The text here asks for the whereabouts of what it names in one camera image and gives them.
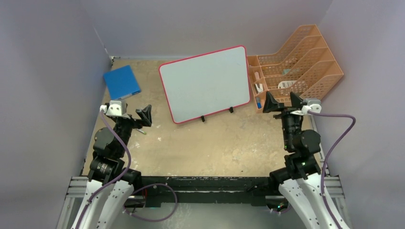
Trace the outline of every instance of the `blue book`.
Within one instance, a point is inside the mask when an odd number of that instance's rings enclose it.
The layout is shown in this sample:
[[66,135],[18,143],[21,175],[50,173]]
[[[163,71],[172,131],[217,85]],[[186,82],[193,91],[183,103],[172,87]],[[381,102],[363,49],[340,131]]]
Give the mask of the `blue book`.
[[129,65],[104,74],[111,99],[125,99],[140,92],[140,87]]

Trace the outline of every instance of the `whiteboard surface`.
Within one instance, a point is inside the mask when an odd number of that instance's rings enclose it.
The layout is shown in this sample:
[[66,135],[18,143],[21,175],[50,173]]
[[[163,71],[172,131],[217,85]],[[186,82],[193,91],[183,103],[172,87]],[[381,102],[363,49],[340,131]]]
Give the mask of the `whiteboard surface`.
[[165,63],[159,72],[175,123],[250,101],[243,46]]

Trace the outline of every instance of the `blue object in organizer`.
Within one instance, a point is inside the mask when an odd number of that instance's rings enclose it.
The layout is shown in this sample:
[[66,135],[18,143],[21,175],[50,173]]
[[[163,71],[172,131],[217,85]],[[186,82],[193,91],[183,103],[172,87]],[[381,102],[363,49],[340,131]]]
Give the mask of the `blue object in organizer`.
[[125,99],[140,93],[140,87],[129,65],[104,73],[111,99]]

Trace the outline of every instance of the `cable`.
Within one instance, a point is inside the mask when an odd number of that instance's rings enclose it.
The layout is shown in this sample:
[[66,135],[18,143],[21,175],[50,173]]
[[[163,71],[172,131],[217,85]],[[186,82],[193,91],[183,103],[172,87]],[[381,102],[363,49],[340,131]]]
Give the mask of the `cable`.
[[338,140],[336,140],[336,142],[332,145],[332,147],[329,149],[328,153],[325,156],[325,161],[323,162],[323,166],[322,166],[322,173],[320,176],[320,192],[322,194],[322,198],[323,198],[323,202],[325,203],[326,209],[328,210],[330,216],[332,217],[333,221],[336,223],[336,225],[338,226],[338,228],[342,228],[338,222],[338,220],[336,219],[336,217],[334,216],[334,214],[332,213],[330,206],[326,200],[326,196],[325,196],[325,171],[326,171],[326,164],[328,162],[329,156],[332,152],[332,150],[336,147],[336,145],[343,139],[343,137],[346,136],[346,134],[353,128],[354,124],[356,123],[356,118],[354,116],[348,115],[348,114],[319,114],[319,113],[314,113],[312,111],[308,111],[309,114],[311,115],[315,115],[315,116],[322,116],[322,117],[339,117],[339,118],[351,118],[352,119],[352,123],[350,124],[350,126],[343,132],[343,134],[338,138]]
[[[122,139],[115,133],[115,131],[113,130],[113,128],[110,127],[110,125],[107,123],[107,120],[104,118],[104,113],[103,111],[100,111],[100,116],[101,116],[101,120],[103,120],[104,125],[106,125],[106,127],[108,128],[108,130],[114,135],[114,137],[121,143],[122,147],[125,149],[125,151],[127,152],[127,156],[128,156],[128,162],[131,161],[131,153],[129,153],[129,149],[128,147],[125,145],[125,143],[122,141]],[[75,229],[78,229],[80,227],[80,223],[83,220],[83,217],[85,216],[85,213],[88,209],[89,204],[91,203],[91,201],[94,199],[94,197],[103,189],[105,189],[107,186],[115,183],[116,181],[118,181],[119,179],[121,179],[121,177],[128,171],[129,167],[131,166],[131,163],[127,164],[127,167],[125,167],[125,169],[114,179],[112,179],[110,182],[106,183],[105,185],[101,186],[99,189],[97,189],[93,194],[91,194],[91,196],[89,197],[89,200],[87,201],[87,204],[85,205],[85,207],[83,208],[82,213],[80,213],[79,219],[77,220],[77,224]]]
[[174,195],[174,208],[173,208],[173,210],[171,211],[171,213],[168,216],[166,216],[164,218],[161,218],[161,219],[147,219],[147,218],[143,218],[141,216],[137,216],[137,215],[135,215],[133,213],[130,213],[128,210],[125,209],[125,206],[122,206],[122,208],[124,209],[124,212],[127,213],[128,215],[132,216],[132,217],[135,217],[137,219],[147,221],[147,222],[161,222],[161,221],[164,221],[164,220],[167,220],[168,218],[170,218],[174,214],[174,212],[176,211],[177,206],[179,205],[179,203],[177,201],[176,193],[174,192],[174,190],[171,187],[169,187],[168,185],[165,185],[165,184],[156,183],[156,184],[146,185],[146,186],[136,190],[134,192],[134,194],[137,193],[137,192],[140,192],[140,191],[142,191],[144,189],[147,189],[149,187],[153,187],[153,186],[164,186],[164,187],[168,188],[173,193],[173,195]]

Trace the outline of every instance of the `wooden table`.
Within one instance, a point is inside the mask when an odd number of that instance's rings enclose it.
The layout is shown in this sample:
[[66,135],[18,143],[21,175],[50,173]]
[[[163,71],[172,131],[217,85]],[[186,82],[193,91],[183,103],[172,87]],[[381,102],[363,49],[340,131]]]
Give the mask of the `wooden table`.
[[[237,107],[234,113],[220,112],[206,117],[205,123],[193,120],[175,124],[163,91],[158,67],[167,61],[115,60],[112,69],[130,65],[142,92],[126,99],[127,113],[152,105],[152,127],[147,135],[133,130],[128,148],[131,168],[144,176],[224,176],[266,177],[284,167],[281,121],[273,114],[256,114],[255,102]],[[103,104],[109,102],[108,90]],[[97,119],[87,151],[83,175],[92,158],[94,134],[104,127]],[[302,129],[310,129],[305,117]]]

